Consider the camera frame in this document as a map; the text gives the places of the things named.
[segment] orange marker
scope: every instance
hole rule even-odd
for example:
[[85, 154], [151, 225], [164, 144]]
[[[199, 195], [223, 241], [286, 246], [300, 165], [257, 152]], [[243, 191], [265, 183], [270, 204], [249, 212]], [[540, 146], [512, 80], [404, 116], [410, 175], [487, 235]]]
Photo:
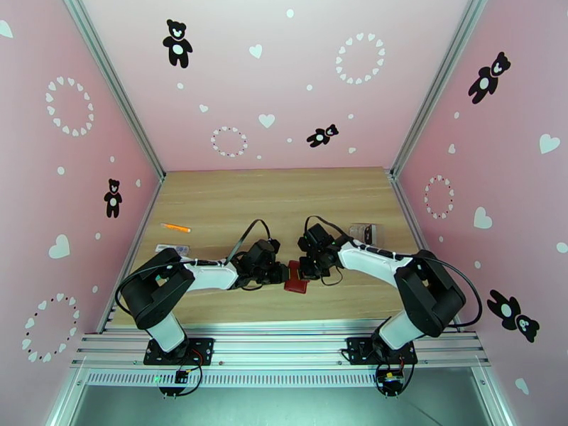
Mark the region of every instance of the orange marker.
[[176, 231], [183, 231], [184, 233], [190, 233], [191, 232], [191, 228], [189, 228], [187, 226], [166, 224], [165, 222], [162, 222], [160, 225], [163, 226], [164, 228], [174, 229]]

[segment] black mounting plate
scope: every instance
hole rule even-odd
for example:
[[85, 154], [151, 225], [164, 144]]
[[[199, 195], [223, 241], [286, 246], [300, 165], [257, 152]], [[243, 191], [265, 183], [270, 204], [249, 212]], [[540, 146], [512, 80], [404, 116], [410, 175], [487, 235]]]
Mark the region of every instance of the black mounting plate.
[[402, 356], [405, 364], [418, 363], [416, 351], [414, 350], [414, 343], [409, 342], [401, 349], [396, 351], [386, 361], [379, 361], [378, 356], [373, 349], [373, 342], [371, 337], [348, 337], [345, 339], [347, 349], [343, 352], [349, 358], [349, 363], [352, 365], [364, 364], [400, 364], [400, 357]]
[[[210, 366], [215, 339], [206, 337], [189, 338], [187, 342], [187, 350], [191, 352], [192, 350], [195, 350], [201, 354], [201, 366]], [[195, 366], [200, 361], [201, 358], [192, 352], [192, 355], [187, 356], [184, 365]], [[151, 366], [181, 366], [179, 358], [171, 359], [163, 355], [160, 345], [158, 345], [154, 339], [151, 339], [148, 342], [148, 348], [146, 349], [146, 355], [144, 356], [144, 364]]]

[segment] wooden table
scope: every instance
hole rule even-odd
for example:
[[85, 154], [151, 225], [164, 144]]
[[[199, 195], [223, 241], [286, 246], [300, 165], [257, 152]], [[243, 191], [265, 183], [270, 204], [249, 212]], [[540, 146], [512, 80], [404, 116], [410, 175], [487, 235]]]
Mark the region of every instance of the wooden table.
[[[155, 254], [157, 244], [189, 245], [190, 258], [225, 258], [255, 218], [266, 221], [272, 237], [282, 244], [278, 260], [288, 263], [301, 254], [297, 240], [311, 214], [345, 231], [354, 222], [383, 224], [386, 249], [417, 250], [382, 168], [176, 172], [165, 179], [134, 268]], [[192, 232], [164, 229], [161, 222], [190, 226]], [[328, 232], [336, 235], [332, 229]], [[241, 250], [265, 238], [257, 224]], [[181, 299], [174, 313], [182, 324], [263, 322], [387, 318], [402, 306], [395, 288], [356, 271], [344, 271], [343, 281], [334, 287], [312, 281], [306, 295], [283, 288], [194, 291]], [[109, 326], [131, 324], [132, 318], [119, 310]]]

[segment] gray floor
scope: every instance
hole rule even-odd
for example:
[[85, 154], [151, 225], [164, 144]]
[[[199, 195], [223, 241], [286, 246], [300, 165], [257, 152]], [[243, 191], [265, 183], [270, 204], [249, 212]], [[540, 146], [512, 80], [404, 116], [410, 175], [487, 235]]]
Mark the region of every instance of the gray floor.
[[201, 388], [163, 400], [157, 388], [90, 386], [76, 426], [488, 425], [469, 369], [416, 370], [399, 399], [374, 388]]

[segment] pink wall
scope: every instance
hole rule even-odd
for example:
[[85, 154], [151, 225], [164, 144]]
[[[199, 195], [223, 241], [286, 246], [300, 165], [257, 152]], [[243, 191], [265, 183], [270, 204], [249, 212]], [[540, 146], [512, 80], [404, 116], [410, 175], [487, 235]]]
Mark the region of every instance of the pink wall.
[[0, 424], [41, 425], [157, 177], [62, 0], [0, 0], [0, 58]]
[[[476, 329], [527, 426], [566, 424], [567, 10], [568, 0], [489, 1], [402, 176], [430, 248], [470, 275], [484, 298]], [[501, 51], [510, 69], [494, 94], [472, 104], [479, 69]], [[515, 297], [540, 324], [534, 343], [520, 319], [517, 329], [501, 326], [487, 308], [490, 290]], [[470, 303], [464, 319], [475, 312]]]
[[[467, 1], [84, 0], [168, 171], [389, 167]], [[168, 19], [187, 26], [187, 68]]]

